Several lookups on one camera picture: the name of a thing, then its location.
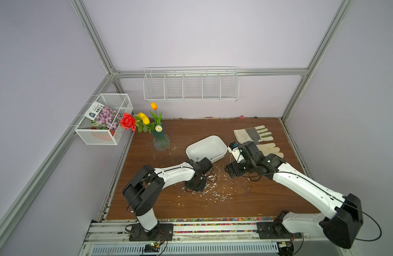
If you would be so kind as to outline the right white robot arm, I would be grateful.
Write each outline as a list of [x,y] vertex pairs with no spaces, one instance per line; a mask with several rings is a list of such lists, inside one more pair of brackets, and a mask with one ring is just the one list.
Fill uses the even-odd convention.
[[231,178],[256,173],[289,188],[315,206],[319,213],[299,214],[282,211],[271,224],[259,224],[259,233],[266,238],[281,239],[295,233],[324,235],[333,244],[350,249],[363,225],[360,199],[332,191],[297,171],[283,158],[264,156],[255,143],[233,142],[228,151],[234,162],[225,167]]

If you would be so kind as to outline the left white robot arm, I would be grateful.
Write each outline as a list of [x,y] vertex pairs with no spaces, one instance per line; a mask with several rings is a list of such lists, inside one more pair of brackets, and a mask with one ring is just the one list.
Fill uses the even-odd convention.
[[122,190],[122,195],[132,208],[143,231],[155,231],[159,222],[153,207],[163,189],[184,183],[186,190],[202,192],[208,181],[212,163],[208,158],[198,162],[188,160],[181,164],[153,168],[144,165]]

